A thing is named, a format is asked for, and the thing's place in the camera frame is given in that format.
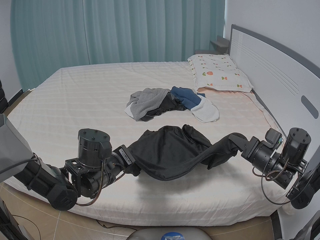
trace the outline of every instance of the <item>barcode label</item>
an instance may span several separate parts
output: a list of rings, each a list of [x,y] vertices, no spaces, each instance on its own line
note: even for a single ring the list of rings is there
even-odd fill
[[[119,152],[122,155],[122,157],[127,161],[128,165],[132,164],[131,160],[129,159],[129,157],[127,156],[127,154],[125,153],[125,151],[122,148],[119,149]]]

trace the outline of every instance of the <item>floral pillow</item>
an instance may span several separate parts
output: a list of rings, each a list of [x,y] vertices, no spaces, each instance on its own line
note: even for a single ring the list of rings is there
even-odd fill
[[[253,88],[246,74],[236,67],[227,54],[195,54],[188,58],[188,62],[196,90],[207,87],[249,93]]]

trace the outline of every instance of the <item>white wall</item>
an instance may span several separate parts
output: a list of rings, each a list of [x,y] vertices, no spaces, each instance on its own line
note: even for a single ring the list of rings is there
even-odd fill
[[[225,37],[231,24],[247,28],[288,46],[320,67],[320,0],[226,0]],[[320,191],[296,215],[279,209],[282,236],[293,238],[320,210]]]
[[[8,101],[21,90],[12,53],[10,11],[11,0],[0,0],[0,80]]]

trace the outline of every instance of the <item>floor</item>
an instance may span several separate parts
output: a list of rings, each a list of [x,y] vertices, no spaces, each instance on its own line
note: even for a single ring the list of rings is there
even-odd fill
[[[8,115],[13,108],[31,91],[22,94],[4,114]],[[33,221],[39,228],[42,240],[125,240],[132,229],[105,229],[95,219],[87,218],[68,211],[53,209],[48,203],[22,193],[5,183],[0,184],[0,197],[11,214],[19,215]],[[16,217],[19,224],[25,226],[35,240],[40,239],[37,228],[28,220]],[[102,222],[107,227],[114,224]],[[135,229],[145,227],[132,226]],[[274,240],[270,217],[255,217],[238,222],[231,226],[199,227],[214,240]],[[0,233],[0,240],[5,239]]]

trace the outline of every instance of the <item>fitted sheet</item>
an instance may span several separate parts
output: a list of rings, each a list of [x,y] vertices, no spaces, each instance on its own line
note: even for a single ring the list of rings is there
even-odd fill
[[[239,132],[248,139],[264,139],[273,118],[253,93],[202,92],[219,109],[216,122],[202,123],[189,110],[170,111],[149,122],[136,122],[125,112],[130,94],[149,88],[193,88],[188,62],[136,62],[59,69],[24,98],[8,118],[42,160],[63,167],[64,160],[77,157],[78,130],[93,128],[108,133],[113,148],[129,146],[144,133],[165,125],[193,126],[211,143]],[[226,163],[207,170],[199,164],[190,173],[172,181],[159,181],[141,171],[125,175],[105,188],[91,206],[70,211],[107,222],[141,226],[231,225],[255,216],[269,216],[278,206],[263,196],[260,178],[238,153]],[[46,201],[28,191],[15,178],[10,186]],[[274,182],[264,182],[268,197],[286,200],[286,191]],[[81,197],[79,203],[88,198]]]

